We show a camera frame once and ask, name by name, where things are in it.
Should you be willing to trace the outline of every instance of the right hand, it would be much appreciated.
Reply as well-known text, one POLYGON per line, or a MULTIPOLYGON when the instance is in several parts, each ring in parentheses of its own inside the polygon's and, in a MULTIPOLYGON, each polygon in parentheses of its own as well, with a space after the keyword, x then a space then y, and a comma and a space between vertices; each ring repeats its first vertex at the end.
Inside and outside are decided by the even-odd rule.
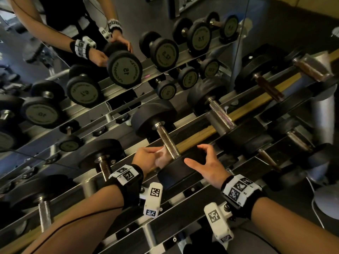
POLYGON ((198 148, 206 151, 206 164, 202 165, 190 158, 184 159, 185 164, 198 171, 207 180, 207 182, 215 188, 221 189, 222 184, 229 176, 231 176, 231 174, 225 170, 224 166, 218 160, 217 154, 215 153, 212 145, 200 144, 198 145, 198 148))
POLYGON ((88 52, 89 59, 98 67, 106 67, 108 57, 102 51, 91 48, 88 52))

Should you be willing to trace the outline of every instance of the left hand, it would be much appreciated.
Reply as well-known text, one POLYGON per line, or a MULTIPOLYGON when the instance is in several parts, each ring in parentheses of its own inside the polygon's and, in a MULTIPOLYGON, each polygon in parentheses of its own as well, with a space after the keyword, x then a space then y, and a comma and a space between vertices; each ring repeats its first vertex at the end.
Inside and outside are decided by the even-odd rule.
POLYGON ((156 168, 155 160, 162 156, 162 152, 157 151, 161 150, 161 147, 141 147, 137 150, 134 155, 132 164, 138 165, 144 172, 144 179, 146 175, 156 168))
POLYGON ((126 40, 123 36, 122 33, 120 32, 120 30, 116 29, 113 31, 112 33, 112 38, 111 38, 111 42, 115 42, 115 41, 119 41, 122 42, 123 44, 125 44, 127 46, 127 49, 130 53, 133 53, 133 47, 132 44, 130 43, 130 41, 126 40))

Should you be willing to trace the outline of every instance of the weight number label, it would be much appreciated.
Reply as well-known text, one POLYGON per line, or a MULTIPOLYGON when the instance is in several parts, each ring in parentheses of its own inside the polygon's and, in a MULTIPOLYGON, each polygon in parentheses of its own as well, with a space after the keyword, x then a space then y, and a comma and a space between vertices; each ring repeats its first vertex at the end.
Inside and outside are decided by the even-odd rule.
POLYGON ((237 29, 238 29, 238 20, 236 18, 231 18, 230 20, 227 21, 225 25, 224 33, 226 37, 231 37, 236 33, 237 29))
POLYGON ((70 89, 72 98, 79 103, 89 104, 98 99, 98 90, 91 84, 78 82, 72 85, 70 89))
POLYGON ((137 63, 127 57, 117 59, 112 66, 113 80, 123 85, 134 84, 140 75, 137 63))
POLYGON ((3 151, 2 149, 13 148, 14 144, 15 141, 10 135, 0 132, 0 152, 3 151))
POLYGON ((165 86, 161 90, 161 97, 165 100, 172 99, 173 96, 175 95, 175 88, 173 86, 165 86))
POLYGON ((35 124, 53 124, 59 118, 58 113, 52 107, 44 104, 33 104, 26 110, 27 118, 35 124))
POLYGON ((171 67, 177 56, 177 51, 172 44, 163 44, 157 50, 157 62, 161 67, 171 67))
POLYGON ((198 80, 198 74, 194 71, 189 72, 183 79, 182 84, 185 88, 193 87, 198 80))
POLYGON ((205 76, 206 77, 215 76, 215 74, 218 72, 218 69, 219 64, 217 62, 211 62, 205 70, 205 76))
POLYGON ((74 141, 66 141, 60 145, 62 151, 75 151, 79 148, 79 144, 74 141))
POLYGON ((210 30, 207 27, 198 28, 193 34, 193 48, 201 51, 207 47, 210 42, 210 30))

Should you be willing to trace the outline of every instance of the hand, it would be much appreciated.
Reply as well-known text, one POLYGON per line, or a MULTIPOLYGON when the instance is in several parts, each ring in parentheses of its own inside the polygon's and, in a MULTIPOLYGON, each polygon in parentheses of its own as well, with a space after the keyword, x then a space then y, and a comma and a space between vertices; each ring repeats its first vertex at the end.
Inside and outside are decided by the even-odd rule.
POLYGON ((162 156, 162 152, 157 151, 161 150, 161 147, 141 147, 137 150, 134 155, 132 164, 138 165, 144 172, 144 179, 146 175, 156 168, 155 160, 162 156))
POLYGON ((91 48, 88 52, 89 59, 98 67, 106 67, 108 57, 102 51, 91 48))
POLYGON ((200 144, 198 145, 199 149, 203 149, 206 151, 206 164, 202 165, 190 158, 185 158, 184 162, 190 168, 198 171, 211 185, 215 188, 221 189, 222 184, 231 176, 228 173, 224 166, 217 158, 217 154, 215 154, 214 148, 210 144, 200 144))
POLYGON ((123 44, 127 46, 128 51, 130 53, 133 53, 132 44, 122 36, 122 33, 118 29, 114 30, 112 33, 111 42, 115 42, 115 41, 122 42, 123 44))

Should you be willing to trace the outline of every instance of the wristband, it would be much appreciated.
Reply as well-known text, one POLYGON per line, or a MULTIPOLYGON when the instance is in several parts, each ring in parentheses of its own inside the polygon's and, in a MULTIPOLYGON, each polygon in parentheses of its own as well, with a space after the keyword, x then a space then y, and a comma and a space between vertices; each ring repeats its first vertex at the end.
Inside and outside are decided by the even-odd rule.
POLYGON ((233 207, 232 213, 249 219, 255 202, 261 197, 266 197, 259 185, 242 175, 228 177, 222 184, 221 191, 233 207))
POLYGON ((70 43, 71 51, 77 56, 84 59, 89 59, 88 53, 90 52, 90 48, 91 47, 87 42, 79 39, 70 43))
POLYGON ((108 28, 111 33, 113 33, 114 30, 118 29, 122 33, 122 27, 118 20, 111 19, 108 21, 108 28))
POLYGON ((139 194, 143 179, 144 174, 139 166, 135 164, 124 165, 109 176, 104 187, 116 185, 124 198, 123 209, 126 209, 131 206, 139 205, 139 194))

